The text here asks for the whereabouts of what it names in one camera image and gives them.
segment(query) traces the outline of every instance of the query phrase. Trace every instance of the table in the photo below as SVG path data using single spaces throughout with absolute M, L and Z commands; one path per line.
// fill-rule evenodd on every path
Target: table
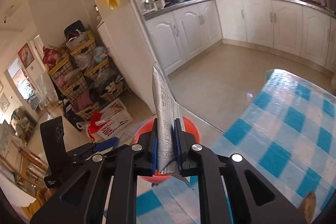
M 316 194 L 315 217 L 336 187 L 336 97 L 284 70 L 267 82 L 239 119 L 210 148 L 243 155 L 290 202 Z M 137 197 L 137 223 L 200 223 L 194 190 L 171 178 Z

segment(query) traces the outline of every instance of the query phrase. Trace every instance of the cabinet door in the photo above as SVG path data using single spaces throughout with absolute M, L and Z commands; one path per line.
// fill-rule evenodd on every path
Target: cabinet door
M 329 44 L 330 17 L 317 10 L 303 8 L 301 57 L 325 65 Z
M 330 32 L 330 47 L 328 50 L 328 58 L 326 68 L 336 73 L 336 19 L 330 18 L 331 20 L 331 32 Z
M 186 62 L 180 34 L 172 13 L 146 21 L 152 45 L 166 74 Z
M 197 4 L 203 25 L 203 37 L 205 46 L 210 47 L 222 39 L 221 27 L 215 1 L 207 1 Z
M 300 55 L 302 44 L 302 7 L 272 0 L 274 48 Z
M 223 38 L 246 42 L 242 0 L 216 0 Z
M 201 18 L 197 5 L 173 11 L 187 60 L 192 59 L 205 49 L 202 36 Z
M 270 0 L 243 0 L 247 42 L 273 47 L 273 14 Z

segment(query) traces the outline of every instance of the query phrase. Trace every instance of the countertop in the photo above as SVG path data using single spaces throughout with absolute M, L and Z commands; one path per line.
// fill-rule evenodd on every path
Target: countertop
M 188 1 L 185 1 L 185 2 L 180 2 L 180 3 L 177 3 L 175 5 L 169 6 L 167 8 L 163 8 L 162 10 L 144 15 L 144 17 L 145 17 L 145 20 L 150 20 L 152 18 L 158 17 L 160 15 L 167 14 L 167 13 L 172 12 L 174 10 L 181 9 L 183 7 L 187 7 L 187 6 L 194 5 L 194 4 L 201 3 L 201 2 L 205 2 L 205 1 L 210 1 L 210 0 L 188 0 Z
M 189 0 L 189 1 L 181 2 L 181 3 L 177 3 L 177 4 L 172 5 L 170 7 L 163 8 L 162 10 L 144 15 L 144 18 L 145 18 L 145 20 L 150 20 L 152 18 L 155 18 L 155 17 L 160 16 L 160 15 L 164 15 L 164 14 L 172 12 L 174 10 L 181 9 L 183 7 L 194 5 L 194 4 L 197 4 L 197 3 L 202 3 L 202 2 L 205 2 L 205 1 L 211 1 L 211 0 Z M 308 2 L 304 2 L 304 1 L 300 1 L 300 0 L 280 0 L 280 1 L 287 1 L 287 2 L 298 4 L 298 5 L 310 7 L 310 8 L 318 10 L 318 11 L 320 11 L 322 13 L 325 13 L 325 14 L 327 14 L 327 15 L 336 19 L 336 15 L 333 11 L 331 11 L 329 9 L 325 9 L 321 6 L 318 6 L 318 5 L 315 5 L 315 4 L 312 4 L 312 3 L 308 3 Z

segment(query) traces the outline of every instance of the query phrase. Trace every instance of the framed picture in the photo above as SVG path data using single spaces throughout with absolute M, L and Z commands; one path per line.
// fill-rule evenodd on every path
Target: framed picture
M 34 56 L 26 43 L 18 52 L 21 62 L 27 68 L 34 61 Z
M 2 111 L 2 113 L 5 113 L 8 107 L 9 107 L 9 101 L 7 100 L 5 94 L 3 93 L 0 97 L 0 110 Z

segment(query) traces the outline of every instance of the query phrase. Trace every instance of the baseboard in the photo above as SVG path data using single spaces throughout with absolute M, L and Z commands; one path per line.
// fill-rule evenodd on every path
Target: baseboard
M 265 47 L 265 46 L 261 46 L 261 45 L 257 45 L 257 44 L 253 44 L 253 43 L 248 43 L 248 42 L 244 42 L 244 41 L 239 41 L 239 40 L 233 40 L 233 39 L 227 39 L 227 38 L 223 38 L 223 43 L 225 44 L 232 44 L 232 45 L 236 45 L 236 46 L 240 46 L 240 47 L 246 47 L 246 48 L 252 48 L 258 51 L 262 51 L 262 52 L 267 52 L 270 54 L 274 54 L 277 56 L 281 56 L 284 58 L 287 58 L 289 60 L 298 62 L 302 65 L 305 65 L 309 68 L 312 68 L 314 70 L 317 70 L 321 73 L 323 73 L 324 75 L 327 75 L 328 77 L 333 77 L 334 73 L 328 69 L 326 69 L 325 67 L 318 65 L 312 61 L 309 61 L 307 59 L 304 59 L 300 56 L 294 55 L 294 54 L 290 54 L 288 52 L 284 52 L 281 50 L 277 50 L 275 48 L 270 48 L 270 47 Z
M 213 45 L 211 45 L 209 48 L 205 49 L 201 53 L 197 54 L 195 57 L 184 63 L 182 66 L 177 68 L 176 70 L 172 71 L 170 74 L 168 74 L 169 80 L 174 78 L 176 75 L 180 74 L 182 71 L 184 71 L 186 68 L 190 67 L 192 64 L 200 60 L 203 56 L 207 55 L 209 52 L 217 48 L 219 45 L 223 44 L 223 39 L 217 41 Z

